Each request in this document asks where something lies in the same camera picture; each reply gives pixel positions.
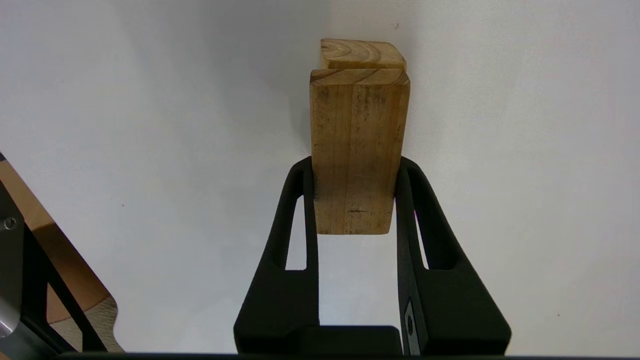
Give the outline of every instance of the white backdrop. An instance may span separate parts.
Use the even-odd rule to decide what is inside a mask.
[[[403,154],[509,353],[640,356],[639,19],[623,1],[3,1],[0,151],[114,295],[124,349],[233,352],[310,154],[319,39],[389,41],[412,81]],[[322,323],[399,325],[394,231],[320,237]]]

